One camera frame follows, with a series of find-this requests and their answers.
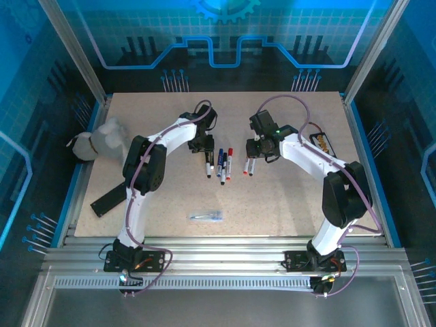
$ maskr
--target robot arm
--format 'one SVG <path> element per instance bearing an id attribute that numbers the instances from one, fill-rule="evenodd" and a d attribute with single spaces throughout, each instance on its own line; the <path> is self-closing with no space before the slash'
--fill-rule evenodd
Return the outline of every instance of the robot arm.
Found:
<path id="1" fill-rule="evenodd" d="M 129 217 L 127 217 L 129 219 L 129 231 L 138 242 L 142 242 L 145 236 L 144 215 L 149 200 L 164 180 L 166 157 L 185 142 L 188 143 L 189 149 L 193 153 L 213 151 L 214 140 L 212 135 L 208 135 L 207 131 L 216 119 L 217 113 L 211 108 L 203 119 L 189 123 L 189 121 L 206 114 L 208 108 L 209 106 L 203 105 L 196 113 L 186 112 L 180 115 L 177 121 L 171 125 L 178 127 L 170 130 L 163 137 L 161 137 L 162 132 L 159 132 L 148 138 L 136 136 L 133 139 L 123 168 L 123 176 L 127 187 L 127 204 L 131 202 Z M 145 163 L 135 180 L 135 190 L 133 192 L 130 185 L 134 174 L 146 149 L 157 138 L 160 139 L 155 143 L 145 159 Z M 120 234 L 113 243 L 112 252 L 111 257 L 116 258 L 117 271 L 123 269 L 131 271 L 142 259 L 142 248 L 129 237 L 124 223 Z"/>
<path id="2" fill-rule="evenodd" d="M 266 110 L 250 118 L 250 127 L 259 138 L 247 140 L 248 157 L 263 157 L 267 163 L 284 157 L 323 184 L 322 210 L 325 219 L 320 230 L 307 245 L 310 268 L 319 270 L 323 262 L 337 254 L 338 242 L 347 227 L 361 218 L 367 210 L 353 185 L 332 162 L 346 169 L 356 179 L 371 202 L 363 167 L 358 162 L 348 164 L 332 157 L 302 137 L 303 144 L 311 148 L 308 149 L 300 143 L 296 129 L 289 125 L 279 127 Z M 314 152 L 322 154 L 328 161 Z"/>

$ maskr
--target plush toy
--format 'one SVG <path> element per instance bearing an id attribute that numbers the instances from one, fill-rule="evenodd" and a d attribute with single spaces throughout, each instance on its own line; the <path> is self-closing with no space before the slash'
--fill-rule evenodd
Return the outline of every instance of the plush toy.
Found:
<path id="1" fill-rule="evenodd" d="M 129 152 L 130 140 L 125 128 L 116 117 L 110 118 L 92 133 L 84 131 L 68 142 L 67 148 L 72 149 L 80 161 L 92 161 L 98 156 L 118 159 L 124 166 Z"/>

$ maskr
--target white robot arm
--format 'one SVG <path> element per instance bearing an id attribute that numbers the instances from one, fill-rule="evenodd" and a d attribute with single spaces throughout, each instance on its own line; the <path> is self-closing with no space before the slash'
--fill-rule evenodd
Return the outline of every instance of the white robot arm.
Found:
<path id="1" fill-rule="evenodd" d="M 172 125 L 179 125 L 181 123 L 189 121 L 186 118 L 179 118 L 177 121 Z M 197 125 L 195 123 L 190 123 L 186 125 L 182 125 L 180 127 L 177 127 L 176 129 L 173 129 L 169 131 L 161 140 L 157 141 L 156 146 L 162 146 L 166 149 L 166 157 L 175 149 L 177 149 L 180 145 L 193 140 L 196 136 L 197 132 Z M 161 132 L 149 136 L 148 141 L 152 142 L 156 138 L 161 135 Z M 132 197 L 132 190 L 130 187 L 127 187 L 126 189 L 127 193 L 127 203 L 131 201 Z M 131 206 L 130 210 L 130 232 L 133 234 L 135 240 L 143 240 L 145 237 L 145 208 L 147 208 L 150 198 L 153 197 L 153 192 L 148 191 L 144 195 L 141 194 L 140 190 L 137 190 L 135 194 L 134 201 Z M 118 239 L 120 240 L 121 244 L 125 245 L 126 247 L 137 247 L 137 245 L 133 242 L 133 240 L 129 237 L 126 231 L 125 224 L 123 224 L 123 228 L 118 235 Z"/>
<path id="2" fill-rule="evenodd" d="M 348 164 L 325 153 L 303 137 L 299 138 L 298 131 L 289 125 L 279 127 L 266 110 L 250 117 L 250 127 L 258 137 L 247 140 L 248 158 L 264 158 L 267 163 L 272 163 L 283 157 L 323 185 L 322 210 L 325 219 L 309 241 L 304 255 L 289 253 L 292 260 L 288 259 L 292 264 L 286 266 L 287 271 L 299 270 L 304 262 L 308 271 L 334 271 L 331 259 L 343 259 L 343 253 L 338 250 L 342 235 L 367 211 L 358 192 L 338 167 L 351 174 L 371 203 L 362 165 L 358 162 Z"/>
<path id="3" fill-rule="evenodd" d="M 136 136 L 133 139 L 123 167 L 127 193 L 125 218 L 129 227 L 124 223 L 120 234 L 113 242 L 112 251 L 106 255 L 105 271 L 130 272 L 144 262 L 146 257 L 137 242 L 144 240 L 145 210 L 153 192 L 160 187 L 164 179 L 166 157 L 186 142 L 192 153 L 212 152 L 214 140 L 207 131 L 216 118 L 217 113 L 209 106 L 203 105 L 198 112 L 180 115 L 174 124 L 165 129 L 165 133 L 161 131 L 148 138 Z M 152 143 L 154 145 L 141 165 L 143 155 Z"/>

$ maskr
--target blue frame edge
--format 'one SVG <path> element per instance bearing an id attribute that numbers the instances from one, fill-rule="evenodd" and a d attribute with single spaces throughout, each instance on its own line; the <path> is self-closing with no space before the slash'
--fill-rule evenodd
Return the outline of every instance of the blue frame edge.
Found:
<path id="1" fill-rule="evenodd" d="M 354 100 L 351 102 L 351 107 L 352 107 L 352 112 L 353 112 L 354 118 L 356 120 L 356 125 L 358 128 L 359 134 L 360 134 L 360 138 L 361 138 L 362 143 L 363 143 L 363 149 L 364 149 L 364 151 L 367 155 L 367 158 L 368 158 L 369 168 L 371 169 L 371 174 L 373 175 L 373 178 L 374 178 L 375 188 L 377 189 L 377 192 L 378 192 L 379 197 L 380 197 L 380 202 L 382 205 L 381 208 L 383 209 L 383 212 L 384 212 L 384 215 L 386 218 L 386 223 L 388 225 L 390 237 L 392 239 L 392 244 L 394 245 L 394 247 L 401 247 L 401 242 L 400 242 L 400 238 L 398 236 L 398 232 L 396 231 L 394 218 L 392 217 L 392 213 L 390 212 L 388 200 L 386 199 L 386 195 L 385 195 L 383 187 L 382 187 L 382 182 L 380 181 L 379 173 L 377 171 L 377 168 L 375 167 L 375 161 L 374 161 L 373 155 L 371 153 L 371 150 L 369 148 L 369 143 L 368 143 L 366 134 L 364 132 L 363 124 L 362 124 L 362 121 L 360 120 L 360 115 L 357 111 L 357 107 L 356 107 L 356 104 L 354 103 Z"/>
<path id="2" fill-rule="evenodd" d="M 94 127 L 95 120 L 97 118 L 97 113 L 99 111 L 98 108 L 99 108 L 99 103 L 96 101 L 95 105 L 94 105 L 94 109 L 93 109 L 93 114 L 92 114 L 91 119 L 89 121 L 87 131 L 92 131 L 92 129 Z M 54 231 L 55 233 L 53 235 L 53 239 L 52 239 L 50 247 L 57 247 L 57 243 L 59 242 L 59 239 L 60 239 L 61 234 L 62 234 L 63 224 L 65 223 L 65 220 L 67 219 L 68 209 L 69 209 L 69 206 L 71 204 L 74 189 L 76 188 L 77 180 L 78 180 L 78 177 L 79 177 L 79 174 L 80 174 L 82 167 L 83 167 L 83 164 L 80 163 L 80 164 L 77 164 L 76 167 L 74 168 L 73 176 L 71 178 L 71 182 L 70 182 L 69 187 L 68 187 L 67 196 L 65 197 L 65 201 L 64 201 L 63 206 L 62 206 L 61 214 L 59 215 L 59 220 L 57 223 L 56 230 Z"/>

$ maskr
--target wooden board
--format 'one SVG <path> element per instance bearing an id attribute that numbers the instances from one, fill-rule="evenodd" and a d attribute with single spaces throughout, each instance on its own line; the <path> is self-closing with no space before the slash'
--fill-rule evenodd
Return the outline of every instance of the wooden board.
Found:
<path id="1" fill-rule="evenodd" d="M 165 179 L 155 192 L 146 219 L 147 236 L 314 235 L 324 219 L 322 186 L 294 163 L 281 158 L 272 164 L 258 160 L 255 175 L 242 174 L 245 143 L 253 137 L 249 117 L 278 92 L 234 93 L 116 93 L 108 112 L 117 116 L 129 135 L 149 136 L 173 124 L 183 112 L 192 112 L 202 99 L 212 101 L 218 113 L 215 161 L 219 148 L 234 149 L 232 180 L 221 186 L 207 179 L 204 154 L 192 154 L 187 144 L 167 158 Z M 336 92 L 293 93 L 307 102 L 311 120 L 326 132 L 337 157 L 358 160 L 352 135 Z M 266 109 L 279 126 L 299 128 L 305 110 L 296 100 L 270 102 Z M 305 137 L 317 130 L 308 126 Z M 125 202 L 97 218 L 90 204 L 123 181 L 120 165 L 98 158 L 93 166 L 76 228 L 76 236 L 116 236 L 123 224 Z M 223 221 L 192 222 L 198 210 L 223 211 Z M 368 214 L 360 223 L 374 227 Z"/>

